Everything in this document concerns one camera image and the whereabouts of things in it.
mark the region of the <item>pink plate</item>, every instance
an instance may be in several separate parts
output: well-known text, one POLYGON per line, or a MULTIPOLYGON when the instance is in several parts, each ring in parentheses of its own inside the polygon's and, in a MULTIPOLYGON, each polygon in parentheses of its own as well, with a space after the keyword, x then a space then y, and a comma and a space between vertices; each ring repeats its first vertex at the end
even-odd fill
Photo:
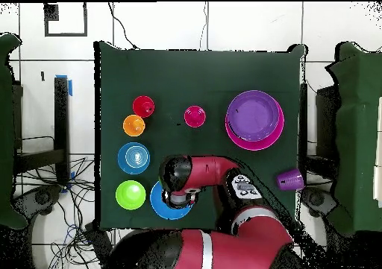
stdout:
POLYGON ((227 130, 228 136, 232 140, 233 143, 235 143, 237 146, 244 148, 245 150, 250 150, 250 151, 259 151, 263 150, 264 148, 268 148, 271 146, 273 143, 275 143, 278 138, 281 135, 281 132, 283 131, 284 128, 284 114, 283 110, 281 109, 280 105, 278 102, 276 102, 278 105, 278 125, 276 126, 275 130, 269 134, 265 139, 262 139, 260 141, 256 142, 250 142, 246 141, 244 139, 241 139, 237 137, 230 129, 230 126, 228 124, 228 118, 225 116, 225 129, 227 130))

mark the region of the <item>blue cable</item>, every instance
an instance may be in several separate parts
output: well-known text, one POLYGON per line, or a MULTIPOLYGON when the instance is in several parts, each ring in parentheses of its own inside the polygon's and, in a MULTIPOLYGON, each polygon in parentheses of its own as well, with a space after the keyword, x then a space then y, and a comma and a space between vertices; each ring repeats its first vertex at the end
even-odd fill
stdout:
MULTIPOLYGON (((72 224, 72 225, 69 225, 69 226, 68 226, 68 230, 66 231, 66 236, 65 236, 65 238, 64 238, 64 240, 63 240, 63 243, 64 243, 64 244, 65 244, 66 239, 68 238, 68 236, 70 236, 70 238, 73 238, 73 237, 70 235, 70 232, 73 231, 73 230, 76 230, 76 229, 77 229, 77 226, 76 226, 75 224, 72 224)), ((56 266, 56 264, 58 263, 58 260, 59 260, 59 258, 57 257, 57 260, 56 260, 56 262, 54 263, 54 265, 52 266, 52 268, 56 266)))

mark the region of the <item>green cup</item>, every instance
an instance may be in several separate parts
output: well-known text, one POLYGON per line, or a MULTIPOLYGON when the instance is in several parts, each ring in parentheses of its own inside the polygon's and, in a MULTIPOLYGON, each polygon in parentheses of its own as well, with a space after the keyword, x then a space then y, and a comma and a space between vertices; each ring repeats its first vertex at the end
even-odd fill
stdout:
POLYGON ((116 202, 127 210, 135 210, 143 205, 146 199, 146 191, 135 180, 127 180, 116 189, 116 202))

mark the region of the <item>green tablecloth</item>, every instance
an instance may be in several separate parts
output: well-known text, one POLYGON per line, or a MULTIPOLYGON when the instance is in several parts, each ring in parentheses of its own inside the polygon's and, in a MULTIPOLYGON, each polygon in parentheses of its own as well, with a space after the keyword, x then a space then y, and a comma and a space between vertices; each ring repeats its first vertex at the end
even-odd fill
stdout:
POLYGON ((304 46, 290 52, 234 51, 126 51, 100 42, 101 51, 101 219, 100 227, 204 228, 215 227, 212 190, 202 192, 198 203, 184 218, 168 221, 156 215, 149 195, 158 181, 159 164, 171 154, 222 155, 241 159, 257 173, 294 215, 295 192, 280 192, 275 176, 296 167, 298 141, 300 60, 304 46), (281 105, 284 131, 279 140, 263 151, 238 148, 225 131, 225 113, 235 96, 246 90, 268 92, 281 105), (132 102, 148 95, 155 112, 145 119, 138 137, 122 129, 125 117, 133 114, 132 102), (207 120, 197 129, 184 122, 184 110, 197 104, 207 120), (150 151, 149 167, 140 175, 129 175, 117 163, 119 149, 140 142, 150 151), (117 186, 136 180, 146 190, 146 201, 134 211, 116 202, 117 186))
POLYGON ((15 128, 9 54, 19 44, 16 36, 0 34, 0 224, 13 229, 23 229, 28 225, 25 217, 16 212, 10 203, 16 176, 13 175, 15 128))
POLYGON ((382 209, 373 199, 382 54, 361 51, 350 42, 339 44, 336 51, 329 70, 342 102, 336 114, 339 174, 334 197, 339 205, 328 220, 343 235, 382 231, 382 209))

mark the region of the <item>orange cup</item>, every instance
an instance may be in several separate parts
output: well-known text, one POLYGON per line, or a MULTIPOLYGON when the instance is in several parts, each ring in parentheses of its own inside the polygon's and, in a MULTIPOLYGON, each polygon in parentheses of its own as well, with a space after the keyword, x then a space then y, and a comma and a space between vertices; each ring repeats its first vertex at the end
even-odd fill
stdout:
POLYGON ((140 136, 145 129, 145 122, 138 115, 129 115, 123 121, 123 130, 128 136, 140 136))

